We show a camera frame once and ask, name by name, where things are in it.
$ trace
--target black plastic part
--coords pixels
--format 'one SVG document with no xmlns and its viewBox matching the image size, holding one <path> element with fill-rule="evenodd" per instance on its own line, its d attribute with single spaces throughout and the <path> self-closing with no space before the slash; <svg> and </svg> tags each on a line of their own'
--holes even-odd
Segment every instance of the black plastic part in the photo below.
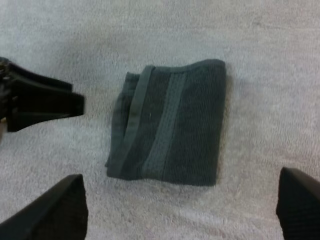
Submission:
<svg viewBox="0 0 320 240">
<path fill-rule="evenodd" d="M 320 239 L 320 183 L 295 168 L 283 168 L 276 214 L 285 240 Z"/>
<path fill-rule="evenodd" d="M 82 175 L 69 175 L 0 224 L 0 240 L 84 240 L 88 208 Z"/>
<path fill-rule="evenodd" d="M 0 64 L 9 78 L 2 94 L 4 76 L 0 76 L 0 118 L 6 118 L 8 132 L 84 114 L 85 98 L 73 93 L 71 84 L 32 73 L 3 57 Z"/>
</svg>

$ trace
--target white carpet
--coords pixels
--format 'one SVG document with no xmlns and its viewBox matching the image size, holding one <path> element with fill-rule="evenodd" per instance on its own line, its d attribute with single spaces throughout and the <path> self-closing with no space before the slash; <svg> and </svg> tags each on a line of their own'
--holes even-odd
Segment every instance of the white carpet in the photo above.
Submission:
<svg viewBox="0 0 320 240">
<path fill-rule="evenodd" d="M 320 179 L 316 0 L 0 0 L 0 56 L 74 84 L 84 116 L 4 133 L 0 221 L 82 173 L 87 240 L 281 240 L 283 166 Z M 218 183 L 107 178 L 112 109 L 126 72 L 227 63 Z"/>
</svg>

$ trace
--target terry cloth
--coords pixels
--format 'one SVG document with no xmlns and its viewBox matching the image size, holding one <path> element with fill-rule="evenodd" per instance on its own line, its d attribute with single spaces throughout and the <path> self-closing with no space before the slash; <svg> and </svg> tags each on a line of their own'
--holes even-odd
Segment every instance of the terry cloth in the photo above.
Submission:
<svg viewBox="0 0 320 240">
<path fill-rule="evenodd" d="M 217 59 L 128 73 L 112 117 L 107 175 L 214 185 L 225 96 L 226 67 Z"/>
</svg>

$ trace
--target gray carpet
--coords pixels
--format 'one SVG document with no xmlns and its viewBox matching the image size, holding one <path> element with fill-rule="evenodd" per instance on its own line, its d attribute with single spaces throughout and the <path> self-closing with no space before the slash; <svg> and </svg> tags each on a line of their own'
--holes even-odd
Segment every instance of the gray carpet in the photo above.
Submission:
<svg viewBox="0 0 320 240">
<path fill-rule="evenodd" d="M 0 221 L 82 173 L 88 240 L 283 239 L 282 166 L 320 179 L 320 5 L 316 0 L 1 0 L 0 56 L 74 84 L 84 116 L 0 144 Z M 227 63 L 218 183 L 107 178 L 112 109 L 127 71 Z"/>
</svg>

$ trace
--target folded towel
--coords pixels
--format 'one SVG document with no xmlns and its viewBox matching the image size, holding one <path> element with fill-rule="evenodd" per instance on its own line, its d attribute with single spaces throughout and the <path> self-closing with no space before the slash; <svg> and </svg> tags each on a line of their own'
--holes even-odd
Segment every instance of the folded towel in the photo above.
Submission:
<svg viewBox="0 0 320 240">
<path fill-rule="evenodd" d="M 112 117 L 109 177 L 216 183 L 226 95 L 220 60 L 128 73 Z"/>
</svg>

